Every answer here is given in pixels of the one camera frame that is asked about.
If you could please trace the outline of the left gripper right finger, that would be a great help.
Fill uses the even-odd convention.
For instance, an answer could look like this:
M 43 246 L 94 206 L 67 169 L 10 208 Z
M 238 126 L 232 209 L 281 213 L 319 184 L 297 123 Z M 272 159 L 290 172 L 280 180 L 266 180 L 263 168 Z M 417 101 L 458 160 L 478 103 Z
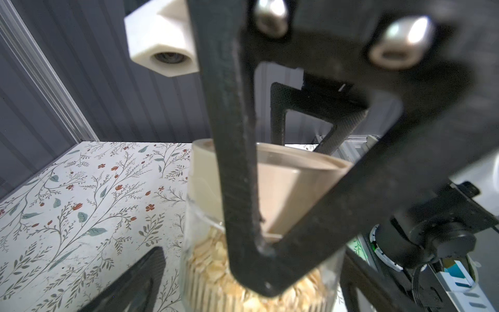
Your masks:
M 376 311 L 423 310 L 351 249 L 345 252 L 340 286 L 348 311 L 361 311 L 359 295 Z

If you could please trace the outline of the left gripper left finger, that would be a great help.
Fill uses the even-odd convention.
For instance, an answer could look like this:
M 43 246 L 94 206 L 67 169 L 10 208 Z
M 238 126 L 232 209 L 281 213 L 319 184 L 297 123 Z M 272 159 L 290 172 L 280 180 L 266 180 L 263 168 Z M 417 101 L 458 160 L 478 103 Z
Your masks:
M 165 266 L 163 248 L 152 248 L 81 311 L 152 311 Z

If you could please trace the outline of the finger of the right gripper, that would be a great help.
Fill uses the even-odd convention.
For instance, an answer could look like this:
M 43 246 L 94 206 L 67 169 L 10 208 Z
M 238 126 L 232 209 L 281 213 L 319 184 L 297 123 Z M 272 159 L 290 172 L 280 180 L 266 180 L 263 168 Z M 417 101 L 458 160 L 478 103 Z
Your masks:
M 281 18 L 262 1 L 189 1 L 188 11 L 230 268 L 261 295 L 281 294 L 354 235 L 498 148 L 497 1 L 285 1 Z M 254 74 L 266 63 L 302 70 L 303 90 L 402 108 L 275 244 L 263 239 L 257 201 L 256 142 L 271 142 L 271 129 L 257 122 Z M 294 122 L 289 143 L 330 131 L 307 117 L 318 129 Z
M 270 89 L 271 143 L 285 144 L 286 115 L 292 110 L 331 124 L 331 129 L 314 152 L 332 154 L 366 118 L 368 107 L 363 103 L 311 90 L 298 90 L 273 83 Z

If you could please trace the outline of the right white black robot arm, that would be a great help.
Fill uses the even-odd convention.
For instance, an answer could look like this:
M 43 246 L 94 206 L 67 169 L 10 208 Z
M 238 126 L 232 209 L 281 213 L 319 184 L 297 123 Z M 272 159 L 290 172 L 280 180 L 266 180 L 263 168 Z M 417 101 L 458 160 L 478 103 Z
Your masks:
M 280 295 L 350 239 L 372 231 L 414 269 L 412 294 L 347 252 L 348 309 L 361 291 L 377 309 L 423 311 L 420 270 L 465 256 L 497 221 L 458 170 L 498 149 L 497 1 L 189 1 L 222 195 L 230 269 L 260 295 Z M 264 237 L 254 73 L 274 62 L 304 71 L 301 90 L 274 83 L 270 128 L 285 143 L 290 110 L 328 122 L 314 156 L 334 152 L 386 93 L 393 126 L 291 223 Z

